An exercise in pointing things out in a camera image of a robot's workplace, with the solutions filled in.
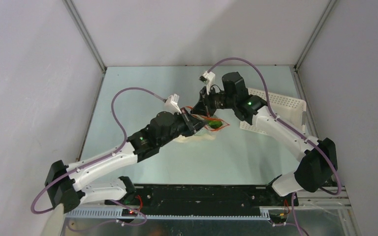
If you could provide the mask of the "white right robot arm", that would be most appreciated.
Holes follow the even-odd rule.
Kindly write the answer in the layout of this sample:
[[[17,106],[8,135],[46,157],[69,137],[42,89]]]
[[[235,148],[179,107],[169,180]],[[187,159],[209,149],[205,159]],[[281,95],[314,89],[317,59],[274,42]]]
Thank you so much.
[[[222,77],[223,90],[219,92],[213,88],[213,72],[206,71],[199,79],[205,83],[205,87],[199,93],[199,101],[192,108],[192,114],[211,117],[218,109],[231,109],[240,121],[284,144],[299,161],[295,171],[281,175],[270,183],[272,188],[266,193],[270,204],[278,206],[288,194],[299,190],[315,192],[322,189],[338,169],[336,146],[332,140],[308,136],[271,112],[268,101],[249,94],[238,72],[230,72]]]

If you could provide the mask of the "white cauliflower toy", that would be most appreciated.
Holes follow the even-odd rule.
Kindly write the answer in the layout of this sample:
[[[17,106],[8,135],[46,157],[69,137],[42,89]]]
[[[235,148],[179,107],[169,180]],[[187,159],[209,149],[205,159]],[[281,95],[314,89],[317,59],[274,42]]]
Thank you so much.
[[[179,137],[175,138],[173,141],[178,142],[178,143],[189,143],[189,142],[198,142],[198,141],[203,141],[203,140],[214,140],[216,138],[215,135],[211,134],[201,134],[201,135],[193,135],[193,136],[182,136],[180,135]]]

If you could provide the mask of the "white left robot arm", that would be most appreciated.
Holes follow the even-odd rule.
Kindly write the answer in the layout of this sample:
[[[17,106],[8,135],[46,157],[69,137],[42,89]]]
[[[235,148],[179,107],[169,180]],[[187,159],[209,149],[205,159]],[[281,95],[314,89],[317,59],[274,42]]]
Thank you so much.
[[[206,123],[190,115],[186,109],[174,114],[160,112],[146,127],[106,154],[68,165],[61,160],[53,163],[45,181],[52,206],[62,204],[67,213],[89,202],[115,200],[124,205],[132,204],[136,188],[130,178],[121,176],[100,183],[96,180],[158,154],[161,147],[180,136],[193,136]]]

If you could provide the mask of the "green pepper toy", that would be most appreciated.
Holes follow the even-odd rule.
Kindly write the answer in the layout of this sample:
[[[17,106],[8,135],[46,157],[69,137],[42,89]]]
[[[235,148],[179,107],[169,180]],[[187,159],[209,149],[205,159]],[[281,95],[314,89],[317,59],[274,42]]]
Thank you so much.
[[[210,120],[208,122],[208,125],[212,128],[212,129],[219,129],[220,127],[223,126],[223,123],[222,121],[220,120]]]

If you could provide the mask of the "clear zip bag orange zipper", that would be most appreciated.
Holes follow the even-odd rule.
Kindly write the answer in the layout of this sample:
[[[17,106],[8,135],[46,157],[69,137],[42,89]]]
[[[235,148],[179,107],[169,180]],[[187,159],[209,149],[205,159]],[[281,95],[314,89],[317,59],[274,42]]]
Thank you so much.
[[[207,121],[207,124],[199,131],[197,131],[194,135],[201,135],[201,134],[211,134],[211,135],[217,135],[218,132],[220,132],[221,130],[223,130],[224,128],[226,127],[229,127],[230,124],[228,122],[226,122],[225,120],[217,117],[216,115],[213,115],[212,117],[208,117],[208,116],[201,116],[201,115],[192,115],[193,117],[195,118],[198,118],[198,119],[202,119],[202,120],[206,120]],[[212,129],[209,125],[208,125],[208,122],[210,120],[220,120],[222,121],[223,123],[223,126],[220,127],[219,129]]]

